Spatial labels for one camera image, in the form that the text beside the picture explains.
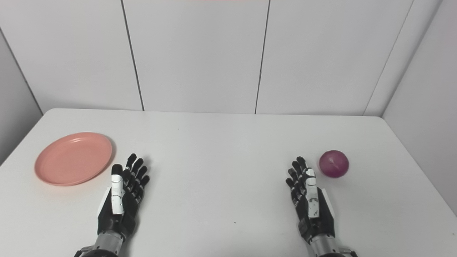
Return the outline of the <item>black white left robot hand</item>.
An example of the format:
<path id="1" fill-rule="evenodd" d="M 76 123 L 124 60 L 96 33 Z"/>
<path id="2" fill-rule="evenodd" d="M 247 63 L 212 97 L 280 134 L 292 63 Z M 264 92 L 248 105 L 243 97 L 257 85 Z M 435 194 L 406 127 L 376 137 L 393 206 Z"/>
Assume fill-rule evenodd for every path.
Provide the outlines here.
<path id="1" fill-rule="evenodd" d="M 114 164 L 111 183 L 98 214 L 97 234 L 114 231 L 126 240 L 135 232 L 144 189 L 150 181 L 142 158 L 132 153 L 127 163 Z"/>

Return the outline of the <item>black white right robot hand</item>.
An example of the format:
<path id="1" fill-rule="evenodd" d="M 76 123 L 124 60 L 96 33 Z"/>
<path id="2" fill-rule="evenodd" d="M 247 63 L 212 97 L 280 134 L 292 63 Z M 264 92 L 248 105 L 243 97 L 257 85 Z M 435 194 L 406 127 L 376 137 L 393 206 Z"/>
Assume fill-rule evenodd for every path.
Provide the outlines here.
<path id="1" fill-rule="evenodd" d="M 335 238 L 334 218 L 322 189 L 317 185 L 315 171 L 307 166 L 302 156 L 298 156 L 287 172 L 289 177 L 285 181 L 290 188 L 302 238 L 307 243 L 318 235 Z"/>

